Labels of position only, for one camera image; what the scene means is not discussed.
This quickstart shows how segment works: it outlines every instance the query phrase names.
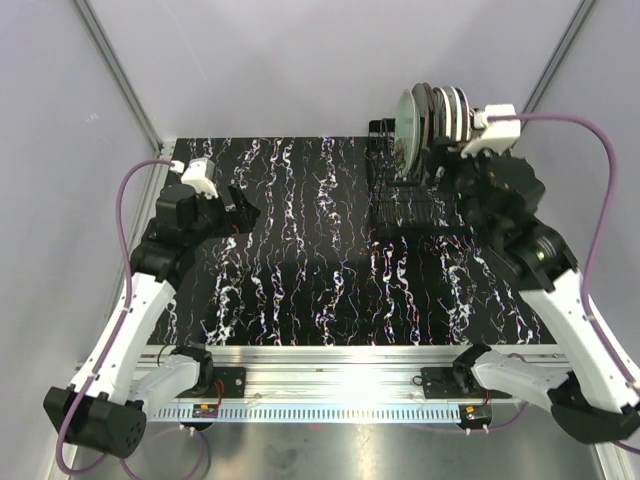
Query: gray wall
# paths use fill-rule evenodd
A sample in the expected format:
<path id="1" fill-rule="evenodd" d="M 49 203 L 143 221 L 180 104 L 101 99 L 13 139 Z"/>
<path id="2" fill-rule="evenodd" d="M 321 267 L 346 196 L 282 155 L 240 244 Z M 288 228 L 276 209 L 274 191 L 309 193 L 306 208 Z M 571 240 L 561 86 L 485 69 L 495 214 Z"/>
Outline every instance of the gray wall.
<path id="1" fill-rule="evenodd" d="M 593 295 L 636 362 L 640 362 L 638 18 L 637 0 L 600 2 L 539 107 L 541 112 L 570 112 L 591 119 L 616 148 L 619 194 L 596 264 Z M 542 217 L 558 228 L 584 264 L 607 184 L 602 147 L 579 127 L 531 123 L 519 151 L 546 183 Z M 640 434 L 632 443 L 640 447 Z"/>
<path id="2" fill-rule="evenodd" d="M 362 135 L 404 88 L 524 106 L 578 0 L 90 0 L 161 138 Z"/>
<path id="3" fill-rule="evenodd" d="M 0 38 L 0 470 L 26 480 L 53 451 L 42 399 L 104 324 L 119 180 L 151 148 L 69 0 L 3 0 Z"/>

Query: wire rack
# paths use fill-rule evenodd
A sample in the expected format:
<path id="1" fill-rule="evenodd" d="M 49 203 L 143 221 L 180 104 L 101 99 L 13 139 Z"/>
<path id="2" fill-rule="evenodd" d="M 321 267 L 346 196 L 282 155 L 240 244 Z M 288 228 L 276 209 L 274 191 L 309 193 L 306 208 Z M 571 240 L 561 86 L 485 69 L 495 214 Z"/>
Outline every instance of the wire rack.
<path id="1" fill-rule="evenodd" d="M 433 185 L 425 151 L 415 167 L 400 177 L 394 155 L 393 119 L 369 122 L 366 163 L 370 221 L 378 238 L 466 234 L 456 197 L 444 185 Z"/>

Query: plate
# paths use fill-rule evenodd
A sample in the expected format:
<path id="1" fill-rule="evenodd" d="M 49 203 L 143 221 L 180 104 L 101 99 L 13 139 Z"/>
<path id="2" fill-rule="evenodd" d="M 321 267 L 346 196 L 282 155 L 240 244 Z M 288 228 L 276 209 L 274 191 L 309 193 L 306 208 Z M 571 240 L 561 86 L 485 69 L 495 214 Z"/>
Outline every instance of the plate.
<path id="1" fill-rule="evenodd" d="M 471 140 L 471 115 L 469 108 L 469 100 L 467 94 L 461 88 L 456 88 L 456 93 L 460 97 L 460 106 L 462 111 L 462 141 L 468 142 Z"/>
<path id="2" fill-rule="evenodd" d="M 449 103 L 449 97 L 447 96 L 444 89 L 440 87 L 434 88 L 436 94 L 440 97 L 442 104 L 444 105 L 443 113 L 441 119 L 443 120 L 442 124 L 444 127 L 440 130 L 440 136 L 444 136 L 447 138 L 452 138 L 451 136 L 451 103 Z"/>
<path id="3" fill-rule="evenodd" d="M 427 91 L 425 90 L 424 85 L 421 83 L 416 83 L 414 85 L 413 90 L 411 90 L 411 94 L 413 95 L 413 98 L 416 99 L 416 106 L 418 107 L 418 113 L 420 114 L 420 120 L 423 125 L 420 148 L 426 150 L 427 144 L 429 143 L 429 97 L 427 96 Z"/>
<path id="4" fill-rule="evenodd" d="M 435 91 L 435 89 L 431 89 L 431 102 L 433 103 L 433 126 L 431 128 L 432 132 L 433 132 L 433 136 L 431 137 L 431 140 L 433 140 L 434 138 L 438 138 L 441 134 L 441 130 L 442 128 L 440 127 L 442 125 L 441 122 L 441 116 L 442 116 L 442 100 L 440 100 L 440 95 L 438 95 Z"/>
<path id="5" fill-rule="evenodd" d="M 398 173 L 406 177 L 420 147 L 420 113 L 409 90 L 402 92 L 396 107 L 395 152 Z"/>
<path id="6" fill-rule="evenodd" d="M 451 110 L 453 111 L 453 117 L 451 119 L 451 130 L 453 140 L 456 142 L 462 141 L 462 102 L 456 92 L 455 87 L 445 87 L 449 102 L 451 103 Z"/>
<path id="7" fill-rule="evenodd" d="M 427 148 L 429 148 L 429 144 L 435 138 L 435 132 L 434 132 L 435 124 L 436 124 L 435 95 L 433 94 L 433 89 L 431 88 L 431 85 L 429 85 L 428 83 L 423 83 L 422 86 L 427 92 L 427 102 L 429 107 L 429 131 L 428 131 L 428 138 L 427 138 Z"/>

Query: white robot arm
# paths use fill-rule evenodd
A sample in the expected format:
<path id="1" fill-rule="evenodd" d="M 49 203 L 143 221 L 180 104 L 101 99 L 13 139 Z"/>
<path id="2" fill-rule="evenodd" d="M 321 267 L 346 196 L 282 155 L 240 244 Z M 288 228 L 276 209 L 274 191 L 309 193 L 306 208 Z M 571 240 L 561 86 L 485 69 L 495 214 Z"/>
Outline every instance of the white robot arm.
<path id="1" fill-rule="evenodd" d="M 460 154 L 446 151 L 439 158 L 487 261 L 540 316 L 572 370 L 528 365 L 476 345 L 454 362 L 454 376 L 463 391 L 478 386 L 499 390 L 551 412 L 583 443 L 627 439 L 640 426 L 638 385 L 626 380 L 592 322 L 633 378 L 640 378 L 640 369 L 591 299 L 593 317 L 587 315 L 575 257 L 563 238 L 534 216 L 544 185 L 524 159 L 509 152 L 520 135 L 520 122 L 487 120 L 514 113 L 512 105 L 477 111 L 479 135 Z"/>
<path id="2" fill-rule="evenodd" d="M 132 301 L 115 340 L 110 344 L 125 308 L 124 289 L 89 359 L 66 389 L 47 393 L 44 408 L 58 431 L 80 397 L 66 431 L 68 443 L 126 458 L 142 439 L 147 417 L 185 391 L 203 394 L 213 385 L 211 355 L 188 346 L 176 347 L 161 367 L 133 380 L 158 318 L 195 262 L 196 248 L 209 238 L 250 232 L 260 214 L 234 186 L 229 192 L 235 207 L 226 207 L 212 173 L 210 160 L 192 160 L 181 182 L 162 190 L 156 216 L 131 254 Z"/>

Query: black marbled tabletop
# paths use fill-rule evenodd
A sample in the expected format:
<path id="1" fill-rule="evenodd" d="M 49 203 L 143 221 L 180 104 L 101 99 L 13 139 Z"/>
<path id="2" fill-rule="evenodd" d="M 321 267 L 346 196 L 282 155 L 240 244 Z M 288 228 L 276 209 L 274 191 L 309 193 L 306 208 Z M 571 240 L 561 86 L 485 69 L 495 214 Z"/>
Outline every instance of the black marbled tabletop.
<path id="1" fill-rule="evenodd" d="M 472 240 L 371 238 L 365 147 L 366 138 L 178 140 L 174 159 L 211 158 L 223 196 L 235 182 L 262 213 L 253 233 L 200 248 L 150 343 L 553 342 Z"/>

